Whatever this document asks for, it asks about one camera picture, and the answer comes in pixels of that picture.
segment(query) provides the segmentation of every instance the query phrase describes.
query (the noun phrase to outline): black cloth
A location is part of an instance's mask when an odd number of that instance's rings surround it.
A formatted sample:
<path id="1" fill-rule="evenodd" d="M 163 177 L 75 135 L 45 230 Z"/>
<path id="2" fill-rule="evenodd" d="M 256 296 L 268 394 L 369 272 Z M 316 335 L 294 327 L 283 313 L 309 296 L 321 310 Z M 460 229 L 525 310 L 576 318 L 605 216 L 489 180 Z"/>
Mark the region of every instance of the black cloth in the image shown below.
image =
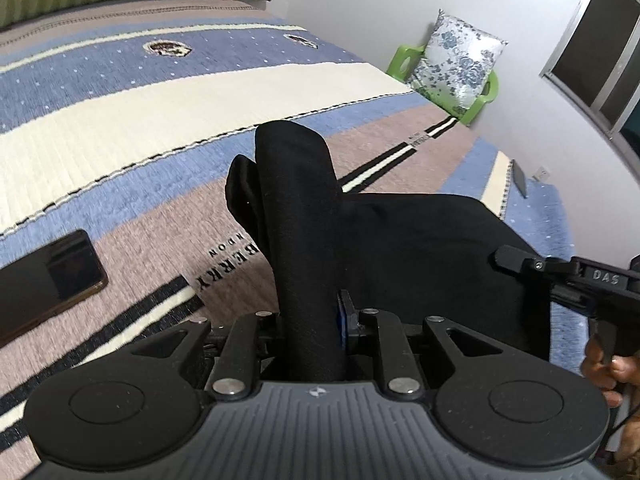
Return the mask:
<path id="1" fill-rule="evenodd" d="M 478 200 L 442 194 L 344 194 L 313 130 L 273 121 L 255 134 L 256 163 L 239 155 L 229 211 L 273 268 L 291 364 L 302 380 L 340 380 L 337 292 L 402 322 L 440 315 L 548 359 L 548 288 L 495 270 L 509 244 L 534 253 Z"/>

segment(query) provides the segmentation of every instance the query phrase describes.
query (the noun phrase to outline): green plastic chair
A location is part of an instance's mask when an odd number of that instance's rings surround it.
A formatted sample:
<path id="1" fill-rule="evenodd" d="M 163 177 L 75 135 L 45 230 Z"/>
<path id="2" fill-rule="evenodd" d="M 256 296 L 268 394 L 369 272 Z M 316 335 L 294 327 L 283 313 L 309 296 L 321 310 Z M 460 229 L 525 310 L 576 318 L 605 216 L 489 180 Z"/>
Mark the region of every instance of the green plastic chair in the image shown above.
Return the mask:
<path id="1" fill-rule="evenodd" d="M 389 63 L 389 68 L 386 69 L 386 73 L 397 79 L 398 81 L 404 83 L 409 77 L 411 70 L 414 69 L 420 57 L 424 54 L 425 46 L 408 46 L 401 45 L 396 51 L 396 55 Z M 489 79 L 484 86 L 484 90 L 482 94 L 478 96 L 476 101 L 471 105 L 471 108 L 458 119 L 465 126 L 469 126 L 471 121 L 474 120 L 478 112 L 482 109 L 482 107 L 491 103 L 498 97 L 498 76 L 492 70 L 489 74 Z"/>

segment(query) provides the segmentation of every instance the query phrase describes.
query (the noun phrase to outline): striped blanket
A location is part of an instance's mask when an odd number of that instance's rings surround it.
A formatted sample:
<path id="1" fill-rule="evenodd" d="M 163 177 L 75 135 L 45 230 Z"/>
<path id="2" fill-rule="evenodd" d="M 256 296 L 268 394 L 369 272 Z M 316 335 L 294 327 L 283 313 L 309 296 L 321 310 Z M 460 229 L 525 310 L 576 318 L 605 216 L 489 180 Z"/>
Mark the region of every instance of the striped blanket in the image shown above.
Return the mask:
<path id="1" fill-rule="evenodd" d="M 99 294 L 0 349 L 0 479 L 37 457 L 24 401 L 57 371 L 205 314 L 276 308 L 267 261 L 225 206 L 233 157 L 289 118 L 322 134 L 343 189 L 482 200 L 541 254 L 572 245 L 558 192 L 454 118 L 302 28 L 225 0 L 118 2 L 0 33 L 0 267 L 85 229 Z M 553 311 L 556 362 L 584 322 Z"/>

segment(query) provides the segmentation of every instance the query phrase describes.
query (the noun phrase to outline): finger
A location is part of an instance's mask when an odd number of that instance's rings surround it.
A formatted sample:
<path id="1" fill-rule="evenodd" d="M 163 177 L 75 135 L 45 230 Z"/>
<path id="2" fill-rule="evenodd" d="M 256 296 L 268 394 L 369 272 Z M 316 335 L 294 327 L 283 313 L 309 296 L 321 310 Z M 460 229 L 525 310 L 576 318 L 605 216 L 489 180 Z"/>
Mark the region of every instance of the finger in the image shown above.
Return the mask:
<path id="1" fill-rule="evenodd" d="M 600 341 L 596 335 L 592 335 L 589 338 L 587 346 L 584 348 L 584 355 L 592 363 L 599 363 L 604 358 L 602 346 L 600 346 Z"/>
<path id="2" fill-rule="evenodd" d="M 611 375 L 621 383 L 640 386 L 640 358 L 614 356 L 611 361 Z"/>
<path id="3" fill-rule="evenodd" d="M 622 395 L 618 392 L 603 392 L 605 400 L 607 401 L 607 406 L 610 408 L 618 408 L 620 404 L 622 404 Z"/>
<path id="4" fill-rule="evenodd" d="M 616 462 L 626 460 L 640 449 L 640 421 L 630 420 L 622 430 Z"/>
<path id="5" fill-rule="evenodd" d="M 616 387 L 617 381 L 611 375 L 611 370 L 608 366 L 590 364 L 587 360 L 584 360 L 580 365 L 580 372 L 590 383 L 603 390 L 612 390 Z"/>

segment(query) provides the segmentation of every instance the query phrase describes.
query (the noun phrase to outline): ribbed gray plate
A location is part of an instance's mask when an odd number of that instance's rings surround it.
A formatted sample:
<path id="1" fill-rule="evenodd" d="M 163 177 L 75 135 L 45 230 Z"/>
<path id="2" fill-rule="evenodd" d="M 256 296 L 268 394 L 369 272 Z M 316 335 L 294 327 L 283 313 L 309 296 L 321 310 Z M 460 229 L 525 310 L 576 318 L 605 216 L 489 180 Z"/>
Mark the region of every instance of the ribbed gray plate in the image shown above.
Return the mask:
<path id="1" fill-rule="evenodd" d="M 444 439 L 424 409 L 380 396 L 372 383 L 265 383 L 219 404 L 181 449 L 128 471 L 44 463 L 29 480 L 606 480 L 589 463 L 557 471 L 503 469 Z"/>

